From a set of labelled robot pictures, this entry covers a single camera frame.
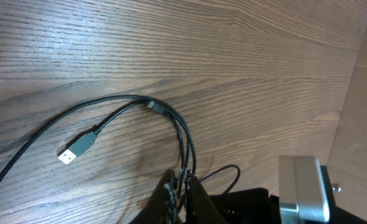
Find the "micro usb connector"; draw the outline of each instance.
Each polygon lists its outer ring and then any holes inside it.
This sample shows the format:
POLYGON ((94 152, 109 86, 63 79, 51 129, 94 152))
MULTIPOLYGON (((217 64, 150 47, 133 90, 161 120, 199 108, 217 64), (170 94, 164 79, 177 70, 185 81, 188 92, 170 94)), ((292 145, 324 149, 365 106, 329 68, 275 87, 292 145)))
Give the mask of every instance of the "micro usb connector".
POLYGON ((68 147, 63 150, 58 159, 60 159, 65 164, 69 164, 76 157, 82 155, 87 149, 89 149, 98 136, 93 132, 87 132, 77 136, 72 143, 68 144, 68 147))

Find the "usb-a connector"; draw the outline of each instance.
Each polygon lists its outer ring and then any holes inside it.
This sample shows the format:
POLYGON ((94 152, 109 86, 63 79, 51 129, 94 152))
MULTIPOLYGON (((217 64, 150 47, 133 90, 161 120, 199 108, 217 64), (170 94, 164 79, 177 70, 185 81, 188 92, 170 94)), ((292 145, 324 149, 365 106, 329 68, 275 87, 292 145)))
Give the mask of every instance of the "usb-a connector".
POLYGON ((94 144, 97 137, 98 136, 93 131, 77 136, 77 138, 59 154, 58 159, 65 164, 69 164, 72 160, 89 149, 94 144))

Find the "wooden table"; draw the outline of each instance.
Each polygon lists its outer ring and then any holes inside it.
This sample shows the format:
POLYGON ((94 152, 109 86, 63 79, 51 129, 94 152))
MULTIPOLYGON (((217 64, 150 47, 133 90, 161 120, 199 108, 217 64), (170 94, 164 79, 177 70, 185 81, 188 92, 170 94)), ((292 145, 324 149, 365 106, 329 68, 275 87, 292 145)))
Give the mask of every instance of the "wooden table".
MULTIPOLYGON (((233 190, 278 194, 278 156, 326 163, 366 22, 367 0, 0 0, 0 170, 51 116, 138 94, 187 120, 199 177, 237 164, 233 190)), ((0 185, 0 223, 129 222, 179 169, 165 118, 133 109, 68 166, 57 159, 125 102, 80 110, 35 142, 0 185)))

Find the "screw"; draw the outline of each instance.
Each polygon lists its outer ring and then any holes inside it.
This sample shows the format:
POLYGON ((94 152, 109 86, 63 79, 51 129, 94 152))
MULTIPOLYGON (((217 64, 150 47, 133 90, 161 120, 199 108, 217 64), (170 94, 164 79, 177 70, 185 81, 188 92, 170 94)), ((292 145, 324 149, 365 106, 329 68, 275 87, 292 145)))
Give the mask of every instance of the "screw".
POLYGON ((333 188, 333 193, 340 193, 342 190, 340 184, 332 184, 332 188, 333 188))

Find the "metal usb tip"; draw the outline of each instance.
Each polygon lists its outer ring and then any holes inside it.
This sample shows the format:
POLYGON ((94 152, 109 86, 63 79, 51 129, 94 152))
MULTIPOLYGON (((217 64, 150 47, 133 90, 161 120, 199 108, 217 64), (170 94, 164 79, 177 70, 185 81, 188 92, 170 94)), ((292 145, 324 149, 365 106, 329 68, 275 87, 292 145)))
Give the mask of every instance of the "metal usb tip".
POLYGON ((69 149, 66 149, 62 151, 62 153, 58 156, 58 159, 60 159, 64 164, 69 164, 74 158, 77 156, 72 153, 69 149))

